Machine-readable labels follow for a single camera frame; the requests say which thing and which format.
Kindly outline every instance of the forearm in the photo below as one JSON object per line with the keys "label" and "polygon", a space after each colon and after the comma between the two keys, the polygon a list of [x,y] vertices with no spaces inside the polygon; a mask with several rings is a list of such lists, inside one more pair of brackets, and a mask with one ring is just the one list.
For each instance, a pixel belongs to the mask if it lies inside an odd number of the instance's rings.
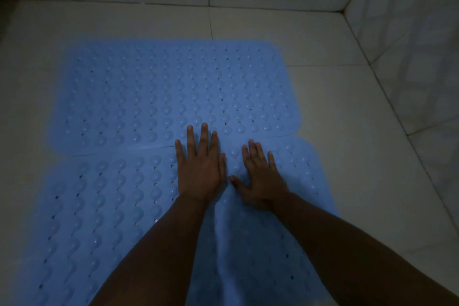
{"label": "forearm", "polygon": [[183,305],[206,205],[180,195],[106,280],[91,306]]}
{"label": "forearm", "polygon": [[387,246],[294,193],[284,193],[271,207],[341,306],[459,303]]}

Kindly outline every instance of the blue mat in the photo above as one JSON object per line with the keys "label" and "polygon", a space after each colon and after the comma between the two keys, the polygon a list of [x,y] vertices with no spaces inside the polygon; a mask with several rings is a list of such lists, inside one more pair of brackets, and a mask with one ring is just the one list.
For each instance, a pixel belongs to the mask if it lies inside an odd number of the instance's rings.
{"label": "blue mat", "polygon": [[68,155],[173,146],[204,121],[222,141],[301,123],[280,52],[259,41],[81,44],[56,95],[49,140]]}
{"label": "blue mat", "polygon": [[[336,214],[318,158],[302,139],[258,139],[290,190]],[[240,148],[222,143],[228,174],[247,180]],[[75,156],[49,174],[36,208],[23,305],[88,304],[116,265],[168,210],[177,191],[174,148]],[[206,213],[188,305],[292,305],[326,294],[296,240],[229,185]]]}

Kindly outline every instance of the person's right hand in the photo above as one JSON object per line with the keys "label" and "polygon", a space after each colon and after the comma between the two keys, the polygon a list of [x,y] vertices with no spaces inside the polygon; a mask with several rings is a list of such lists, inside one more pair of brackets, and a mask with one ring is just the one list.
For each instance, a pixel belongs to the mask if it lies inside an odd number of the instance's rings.
{"label": "person's right hand", "polygon": [[261,210],[270,210],[272,202],[289,191],[287,184],[277,171],[271,151],[268,152],[268,164],[259,142],[254,143],[253,139],[249,140],[249,149],[250,154],[247,146],[242,146],[242,157],[249,173],[250,187],[244,185],[234,175],[229,177],[229,181],[239,191],[245,203]]}

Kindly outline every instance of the person's right arm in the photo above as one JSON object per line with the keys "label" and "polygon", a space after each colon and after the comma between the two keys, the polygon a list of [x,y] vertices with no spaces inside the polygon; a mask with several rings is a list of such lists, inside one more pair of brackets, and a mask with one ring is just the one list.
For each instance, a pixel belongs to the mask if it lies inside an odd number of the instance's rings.
{"label": "person's right arm", "polygon": [[251,186],[229,177],[243,200],[271,210],[296,238],[335,301],[347,305],[459,305],[459,298],[364,231],[289,192],[272,152],[242,147]]}

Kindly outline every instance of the person's left arm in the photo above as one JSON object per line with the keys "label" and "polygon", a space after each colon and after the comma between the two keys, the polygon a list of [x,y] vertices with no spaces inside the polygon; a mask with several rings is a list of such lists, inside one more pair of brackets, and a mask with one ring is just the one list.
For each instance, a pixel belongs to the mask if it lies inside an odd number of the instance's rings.
{"label": "person's left arm", "polygon": [[175,141],[180,195],[164,216],[129,251],[108,277],[91,306],[184,305],[199,230],[209,203],[226,181],[225,154],[214,132],[202,124],[198,151],[187,128],[188,159]]}

